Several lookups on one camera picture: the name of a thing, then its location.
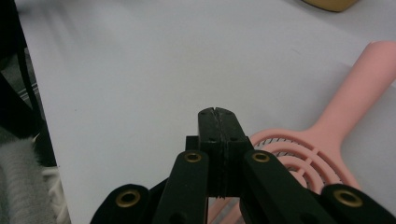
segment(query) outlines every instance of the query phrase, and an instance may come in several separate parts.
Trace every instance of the white table surface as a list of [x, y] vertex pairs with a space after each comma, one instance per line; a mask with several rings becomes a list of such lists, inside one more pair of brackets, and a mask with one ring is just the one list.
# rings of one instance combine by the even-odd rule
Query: white table surface
[[[108, 193], [169, 176], [197, 113], [232, 110], [246, 135], [303, 130], [396, 1], [331, 13], [298, 0], [17, 0], [73, 223]], [[364, 192], [396, 214], [396, 84], [343, 144]]]

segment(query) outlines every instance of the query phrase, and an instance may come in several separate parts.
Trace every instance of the pink hair brush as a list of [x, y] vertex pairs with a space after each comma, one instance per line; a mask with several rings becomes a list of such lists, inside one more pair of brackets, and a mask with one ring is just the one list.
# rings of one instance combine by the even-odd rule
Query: pink hair brush
[[[250, 141], [253, 146], [277, 155], [304, 187], [316, 193], [325, 185], [335, 183], [359, 189], [341, 158], [341, 144], [395, 79], [396, 42], [370, 43], [311, 128], [302, 132], [265, 130], [253, 134]], [[209, 209], [208, 221], [212, 221], [226, 203], [217, 200], [213, 209]], [[233, 209], [222, 223], [233, 223], [240, 216], [238, 209]]]

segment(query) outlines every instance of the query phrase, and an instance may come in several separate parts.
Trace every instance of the yellow object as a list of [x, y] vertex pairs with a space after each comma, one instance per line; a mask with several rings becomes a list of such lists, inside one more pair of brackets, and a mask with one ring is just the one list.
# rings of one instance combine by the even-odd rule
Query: yellow object
[[340, 12], [352, 6], [358, 0], [303, 0], [309, 5], [328, 11]]

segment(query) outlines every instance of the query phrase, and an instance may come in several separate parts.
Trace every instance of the pink brush handle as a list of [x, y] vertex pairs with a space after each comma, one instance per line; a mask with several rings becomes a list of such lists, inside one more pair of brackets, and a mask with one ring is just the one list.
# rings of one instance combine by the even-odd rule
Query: pink brush handle
[[327, 150], [337, 150], [395, 78], [396, 42], [370, 43], [318, 121], [303, 135]]

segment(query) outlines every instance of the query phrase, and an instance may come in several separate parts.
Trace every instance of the gray fabric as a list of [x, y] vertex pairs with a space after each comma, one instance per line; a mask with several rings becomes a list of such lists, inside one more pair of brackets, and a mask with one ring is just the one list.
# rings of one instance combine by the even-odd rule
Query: gray fabric
[[0, 223], [56, 223], [32, 139], [0, 146]]

